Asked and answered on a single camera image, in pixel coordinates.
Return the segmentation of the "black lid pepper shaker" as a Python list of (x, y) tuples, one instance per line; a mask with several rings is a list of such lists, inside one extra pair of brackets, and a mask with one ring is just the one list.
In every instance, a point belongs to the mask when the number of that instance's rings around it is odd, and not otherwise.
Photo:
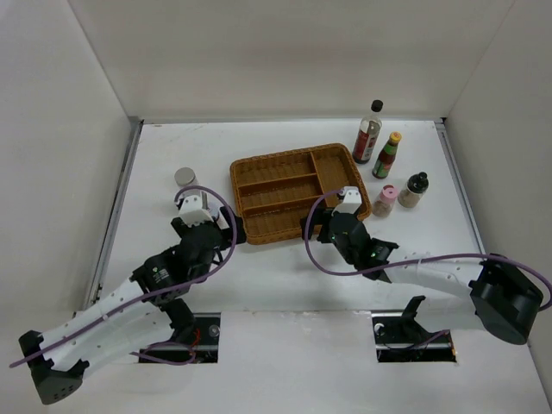
[(398, 195), (398, 202), (405, 208), (414, 208), (428, 190), (430, 185), (426, 172), (419, 172), (409, 177), (405, 187)]

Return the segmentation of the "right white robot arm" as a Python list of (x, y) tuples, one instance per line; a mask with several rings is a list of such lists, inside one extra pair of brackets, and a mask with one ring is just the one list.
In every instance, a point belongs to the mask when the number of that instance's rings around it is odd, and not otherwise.
[(412, 297), (399, 317), (402, 335), (420, 341), (446, 329), (484, 330), (503, 342), (524, 345), (541, 310), (542, 291), (500, 255), (417, 253), (370, 236), (356, 214), (317, 209), (300, 221), (308, 242), (333, 245), (354, 273), (392, 285), (416, 285), (445, 298)]

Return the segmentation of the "pink lid spice shaker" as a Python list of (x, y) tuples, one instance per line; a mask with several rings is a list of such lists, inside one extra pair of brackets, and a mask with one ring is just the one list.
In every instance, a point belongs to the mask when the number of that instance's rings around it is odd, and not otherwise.
[(388, 217), (398, 197), (398, 189), (393, 185), (385, 185), (373, 202), (373, 214), (380, 218)]

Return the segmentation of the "right metal table rail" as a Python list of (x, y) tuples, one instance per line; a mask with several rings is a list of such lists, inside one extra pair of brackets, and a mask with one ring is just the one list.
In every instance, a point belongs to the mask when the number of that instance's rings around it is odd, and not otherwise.
[(446, 118), (439, 118), (438, 120), (434, 121), (434, 124), (436, 127), (437, 135), (439, 137), (439, 141), (442, 146), (442, 151), (447, 160), (448, 168), (454, 182), (456, 193), (461, 200), (461, 208), (464, 217), (469, 224), (469, 233), (474, 241), (474, 244), (477, 246), (477, 251), (481, 254), (484, 254), (486, 252), (485, 246), (481, 239), (477, 222), (474, 217), (473, 209), (470, 204), (465, 185), (463, 184), (461, 173), (449, 140), (449, 134), (446, 128)]

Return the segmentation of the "metal table rail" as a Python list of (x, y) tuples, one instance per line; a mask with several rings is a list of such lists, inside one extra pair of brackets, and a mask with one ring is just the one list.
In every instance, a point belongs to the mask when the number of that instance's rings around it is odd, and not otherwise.
[(465, 185), (463, 184), (461, 173), (449, 140), (449, 134), (446, 128), (446, 118), (439, 118), (438, 120), (434, 121), (434, 124), (436, 127), (437, 135), (439, 137), (439, 141), (442, 146), (442, 151), (447, 160), (448, 168), (454, 182), (456, 193), (461, 200), (461, 208), (464, 217), (469, 224), (469, 233), (474, 241), (474, 244), (477, 246), (477, 251), (481, 254), (484, 254), (486, 252), (485, 246), (481, 239), (477, 222), (474, 217), (473, 209), (470, 204)]
[(80, 306), (82, 311), (88, 309), (99, 300), (104, 286), (106, 269), (110, 261), (116, 230), (122, 212), (126, 191), (128, 189), (130, 174), (134, 164), (144, 120), (140, 119), (138, 116), (130, 116), (129, 122), (131, 130), (117, 180), (115, 196), (111, 205), (107, 227), (100, 244), (97, 261), (93, 267), (93, 272), (91, 273), (89, 283)]

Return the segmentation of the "sauce jar white lid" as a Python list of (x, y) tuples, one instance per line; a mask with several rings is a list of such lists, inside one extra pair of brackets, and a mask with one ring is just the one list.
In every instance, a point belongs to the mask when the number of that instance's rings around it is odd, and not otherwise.
[(228, 224), (218, 206), (210, 205), (209, 212), (210, 212), (211, 218), (218, 225), (220, 229), (226, 229), (228, 227)]

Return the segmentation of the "left metal table rail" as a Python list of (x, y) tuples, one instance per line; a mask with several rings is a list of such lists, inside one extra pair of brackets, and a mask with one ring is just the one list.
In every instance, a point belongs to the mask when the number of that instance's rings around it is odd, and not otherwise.
[(82, 311), (88, 309), (99, 300), (104, 286), (106, 269), (110, 261), (116, 230), (122, 212), (126, 191), (128, 189), (130, 174), (134, 164), (144, 120), (140, 119), (138, 116), (130, 116), (129, 122), (131, 130), (117, 180), (115, 196), (111, 205), (107, 227), (100, 244), (97, 261), (93, 267), (93, 272), (91, 273), (89, 283), (80, 306)]

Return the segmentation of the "tall dark vinegar bottle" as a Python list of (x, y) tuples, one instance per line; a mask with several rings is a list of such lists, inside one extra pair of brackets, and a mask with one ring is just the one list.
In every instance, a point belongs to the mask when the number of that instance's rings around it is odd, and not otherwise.
[(380, 112), (383, 106), (384, 104), (381, 100), (373, 100), (371, 112), (361, 120), (352, 151), (353, 159), (357, 164), (366, 164), (372, 158), (373, 150), (382, 127)]

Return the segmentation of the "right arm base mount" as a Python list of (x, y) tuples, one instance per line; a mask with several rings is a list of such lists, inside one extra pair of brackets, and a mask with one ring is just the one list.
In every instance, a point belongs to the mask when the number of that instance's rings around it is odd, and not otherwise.
[(412, 298), (401, 311), (375, 312), (372, 325), (379, 363), (456, 363), (452, 336), (447, 330), (429, 332), (415, 321), (425, 296)]

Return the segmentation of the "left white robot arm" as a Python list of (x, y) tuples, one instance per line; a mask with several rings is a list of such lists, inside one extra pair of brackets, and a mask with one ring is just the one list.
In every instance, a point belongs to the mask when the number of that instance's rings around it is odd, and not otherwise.
[(201, 331), (182, 297), (224, 263), (223, 252), (247, 240), (242, 219), (226, 208), (220, 212), (226, 229), (212, 220), (189, 226), (173, 219), (178, 244), (145, 260), (112, 293), (72, 320), (20, 337), (23, 361), (44, 405), (69, 397), (100, 367), (135, 351), (148, 360), (153, 348), (182, 346), (194, 360)]

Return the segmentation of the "sago jar blue label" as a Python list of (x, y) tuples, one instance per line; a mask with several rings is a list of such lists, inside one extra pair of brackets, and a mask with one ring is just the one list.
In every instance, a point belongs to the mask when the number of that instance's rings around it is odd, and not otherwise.
[(190, 186), (198, 185), (196, 173), (190, 167), (181, 167), (174, 174), (174, 180), (179, 190), (177, 192), (177, 200), (187, 198), (189, 196), (197, 196), (200, 194), (198, 189), (189, 189)]

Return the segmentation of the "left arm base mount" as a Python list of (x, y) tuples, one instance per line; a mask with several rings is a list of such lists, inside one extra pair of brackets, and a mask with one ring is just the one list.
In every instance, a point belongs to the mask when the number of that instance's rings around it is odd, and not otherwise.
[(181, 298), (160, 310), (169, 316), (172, 334), (168, 340), (154, 342), (134, 354), (139, 363), (178, 367), (218, 362), (220, 313), (193, 313)]

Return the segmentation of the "brown wicker divided basket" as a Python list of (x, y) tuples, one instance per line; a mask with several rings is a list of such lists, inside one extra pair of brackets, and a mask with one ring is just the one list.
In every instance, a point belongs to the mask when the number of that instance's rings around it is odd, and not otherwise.
[(371, 215), (367, 189), (341, 143), (306, 147), (234, 161), (229, 168), (235, 213), (248, 243), (263, 245), (301, 236), (300, 220), (324, 193), (359, 189), (359, 218)]

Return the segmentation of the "red sauce bottle green label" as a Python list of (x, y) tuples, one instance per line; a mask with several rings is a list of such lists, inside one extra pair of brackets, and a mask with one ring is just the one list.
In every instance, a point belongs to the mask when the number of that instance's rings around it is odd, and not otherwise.
[(402, 135), (398, 131), (390, 133), (385, 146), (379, 152), (378, 158), (373, 166), (372, 175), (376, 179), (386, 179), (396, 159), (398, 144)]

